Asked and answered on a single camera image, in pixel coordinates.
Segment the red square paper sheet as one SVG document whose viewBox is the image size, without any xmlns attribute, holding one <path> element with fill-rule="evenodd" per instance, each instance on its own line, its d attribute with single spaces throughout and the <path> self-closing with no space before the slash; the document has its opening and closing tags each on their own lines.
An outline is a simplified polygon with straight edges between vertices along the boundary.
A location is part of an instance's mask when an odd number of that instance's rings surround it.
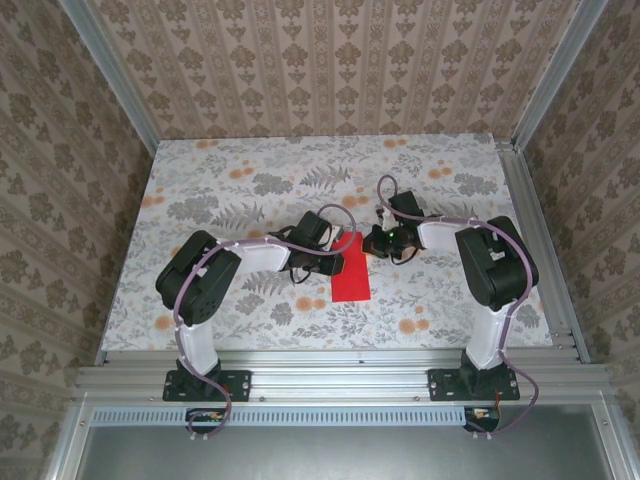
<svg viewBox="0 0 640 480">
<path fill-rule="evenodd" d="M 331 278 L 331 297 L 333 303 L 361 302 L 371 299 L 367 258 L 362 251 L 361 232 L 346 232 L 333 243 L 335 249 L 344 247 L 353 240 L 349 248 L 342 252 L 343 270 Z"/>
</svg>

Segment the grey metal sheet panel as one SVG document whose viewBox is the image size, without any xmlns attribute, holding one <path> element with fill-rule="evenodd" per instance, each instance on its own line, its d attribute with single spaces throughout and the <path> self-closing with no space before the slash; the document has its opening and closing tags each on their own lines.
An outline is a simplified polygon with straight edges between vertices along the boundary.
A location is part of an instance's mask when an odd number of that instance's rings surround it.
<svg viewBox="0 0 640 480">
<path fill-rule="evenodd" d="M 173 427 L 97 428 L 77 480 L 613 480 L 590 424 L 458 428 L 236 427 L 192 440 Z"/>
</svg>

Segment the floral patterned table mat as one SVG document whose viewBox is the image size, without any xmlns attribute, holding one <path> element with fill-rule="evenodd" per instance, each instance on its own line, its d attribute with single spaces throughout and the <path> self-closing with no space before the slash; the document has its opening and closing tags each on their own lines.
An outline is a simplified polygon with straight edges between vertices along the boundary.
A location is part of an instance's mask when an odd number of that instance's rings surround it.
<svg viewBox="0 0 640 480">
<path fill-rule="evenodd" d="M 171 350 L 174 322 L 156 291 L 195 231 L 263 237 L 309 211 L 332 223 L 376 222 L 381 198 L 411 191 L 426 214 L 488 220 L 514 208 L 488 134 L 166 141 L 158 149 L 105 328 L 106 351 Z M 477 305 L 459 258 L 370 259 L 371 297 L 334 302 L 328 278 L 237 276 L 213 316 L 220 350 L 464 347 Z"/>
</svg>

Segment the black connector board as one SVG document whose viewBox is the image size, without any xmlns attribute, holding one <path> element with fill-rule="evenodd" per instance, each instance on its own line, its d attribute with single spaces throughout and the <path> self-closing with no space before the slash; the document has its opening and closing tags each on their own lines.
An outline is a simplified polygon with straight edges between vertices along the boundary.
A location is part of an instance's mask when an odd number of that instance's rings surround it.
<svg viewBox="0 0 640 480">
<path fill-rule="evenodd" d="M 465 425 L 463 428 L 471 433 L 491 433 L 498 428 L 500 410 L 492 407 L 465 407 Z"/>
<path fill-rule="evenodd" d="M 186 429 L 191 435 L 211 435 L 226 418 L 225 408 L 191 408 L 185 413 Z"/>
</svg>

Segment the aluminium mounting rail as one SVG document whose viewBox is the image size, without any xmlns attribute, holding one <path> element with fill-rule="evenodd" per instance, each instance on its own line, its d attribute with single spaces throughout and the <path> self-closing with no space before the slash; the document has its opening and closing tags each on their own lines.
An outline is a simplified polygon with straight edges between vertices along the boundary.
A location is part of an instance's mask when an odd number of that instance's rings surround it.
<svg viewBox="0 0 640 480">
<path fill-rule="evenodd" d="M 249 370 L 249 402 L 266 405 L 424 405 L 427 373 L 460 362 L 457 349 L 223 351 L 228 369 Z M 516 367 L 539 385 L 542 405 L 590 404 L 611 395 L 604 366 L 582 363 L 576 349 L 516 348 Z M 71 400 L 95 405 L 140 406 L 162 403 L 172 351 L 110 352 L 102 365 L 78 372 Z"/>
</svg>

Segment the aluminium side rail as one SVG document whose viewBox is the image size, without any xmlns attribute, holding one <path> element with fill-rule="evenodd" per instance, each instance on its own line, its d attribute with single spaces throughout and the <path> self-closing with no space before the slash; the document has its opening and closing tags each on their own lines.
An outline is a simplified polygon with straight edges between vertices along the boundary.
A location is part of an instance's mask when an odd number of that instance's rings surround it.
<svg viewBox="0 0 640 480">
<path fill-rule="evenodd" d="M 521 237 L 538 267 L 537 292 L 553 344 L 559 349 L 573 348 L 577 361 L 590 363 L 586 342 L 524 155 L 507 139 L 496 141 L 496 151 L 520 225 Z"/>
</svg>

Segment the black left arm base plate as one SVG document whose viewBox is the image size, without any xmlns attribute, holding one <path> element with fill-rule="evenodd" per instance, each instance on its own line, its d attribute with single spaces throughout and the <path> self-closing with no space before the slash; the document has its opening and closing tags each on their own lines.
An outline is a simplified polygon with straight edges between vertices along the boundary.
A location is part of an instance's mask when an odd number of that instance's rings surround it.
<svg viewBox="0 0 640 480">
<path fill-rule="evenodd" d="M 222 370 L 215 382 L 223 388 L 231 401 L 247 402 L 252 384 L 249 370 Z M 224 402 L 217 389 L 185 370 L 171 370 L 166 374 L 162 399 L 165 402 Z"/>
</svg>

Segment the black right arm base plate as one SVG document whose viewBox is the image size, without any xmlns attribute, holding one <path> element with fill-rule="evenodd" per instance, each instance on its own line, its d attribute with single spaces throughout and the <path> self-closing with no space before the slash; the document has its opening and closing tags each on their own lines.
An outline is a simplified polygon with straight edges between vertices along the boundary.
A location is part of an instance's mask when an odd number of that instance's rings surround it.
<svg viewBox="0 0 640 480">
<path fill-rule="evenodd" d="M 427 372 L 430 399 L 445 401 L 515 401 L 520 391 L 515 373 L 505 365 L 476 371 L 471 367 Z"/>
</svg>

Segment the aluminium frame post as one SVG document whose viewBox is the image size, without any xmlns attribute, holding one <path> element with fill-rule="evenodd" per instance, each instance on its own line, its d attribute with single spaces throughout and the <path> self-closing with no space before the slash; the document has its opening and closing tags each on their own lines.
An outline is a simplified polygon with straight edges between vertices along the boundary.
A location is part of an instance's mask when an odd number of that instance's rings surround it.
<svg viewBox="0 0 640 480">
<path fill-rule="evenodd" d="M 607 3 L 608 0 L 580 1 L 511 135 L 511 145 L 516 152 L 522 152 L 531 140 Z"/>
<path fill-rule="evenodd" d="M 151 157 L 154 157 L 160 143 L 160 133 L 153 124 L 141 95 L 136 92 L 125 62 L 118 58 L 106 29 L 100 25 L 97 15 L 92 11 L 87 0 L 59 1 L 141 142 Z"/>
</svg>

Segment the aluminium frame side bar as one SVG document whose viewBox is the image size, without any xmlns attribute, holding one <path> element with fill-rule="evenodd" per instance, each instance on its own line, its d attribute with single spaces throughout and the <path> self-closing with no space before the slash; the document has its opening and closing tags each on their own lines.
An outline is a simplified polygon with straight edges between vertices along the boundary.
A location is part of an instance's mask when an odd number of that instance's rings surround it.
<svg viewBox="0 0 640 480">
<path fill-rule="evenodd" d="M 91 430 L 93 407 L 73 403 L 62 423 L 45 480 L 76 480 Z"/>
<path fill-rule="evenodd" d="M 592 405 L 592 412 L 612 480 L 633 480 L 611 408 L 605 401 L 599 401 Z"/>
</svg>

